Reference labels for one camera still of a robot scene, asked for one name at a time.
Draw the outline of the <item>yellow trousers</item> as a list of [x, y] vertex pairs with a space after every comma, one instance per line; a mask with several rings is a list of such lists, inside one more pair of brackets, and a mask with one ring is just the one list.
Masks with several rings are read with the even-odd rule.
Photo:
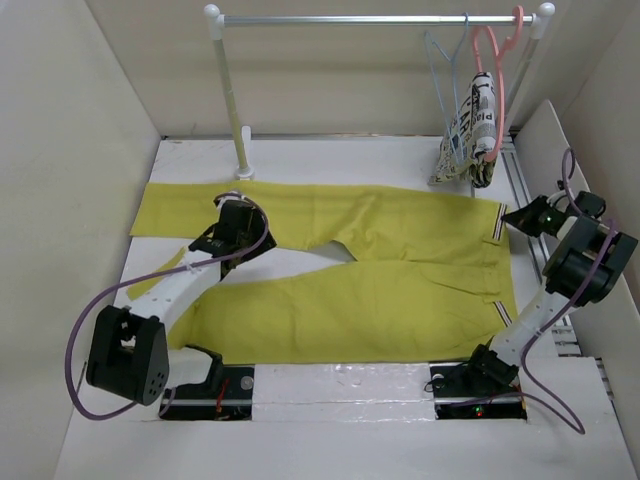
[[457, 360], [516, 315], [502, 203], [389, 186], [257, 181], [150, 184], [135, 237], [193, 239], [237, 190], [266, 213], [281, 249], [336, 242], [349, 262], [205, 291], [169, 333], [173, 348], [231, 364]]

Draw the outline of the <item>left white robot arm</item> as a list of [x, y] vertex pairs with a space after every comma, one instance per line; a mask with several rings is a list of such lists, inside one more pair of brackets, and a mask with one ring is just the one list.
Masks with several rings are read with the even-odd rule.
[[149, 275], [153, 286], [121, 306], [97, 315], [86, 368], [89, 385], [149, 406], [193, 388], [212, 396], [222, 387], [220, 354], [204, 347], [170, 348], [168, 333], [208, 290], [236, 267], [275, 248], [264, 211], [237, 192], [215, 198], [219, 211], [179, 254], [177, 264]]

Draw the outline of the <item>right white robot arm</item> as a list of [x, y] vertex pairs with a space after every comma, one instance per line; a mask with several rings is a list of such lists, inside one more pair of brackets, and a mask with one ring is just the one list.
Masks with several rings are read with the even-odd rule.
[[540, 195], [529, 205], [500, 217], [529, 237], [558, 240], [544, 266], [542, 284], [517, 320], [479, 345], [458, 378], [472, 397], [511, 392], [511, 383], [529, 350], [543, 332], [565, 314], [602, 301], [629, 262], [638, 240], [605, 224], [603, 198], [581, 191], [565, 209], [566, 193]]

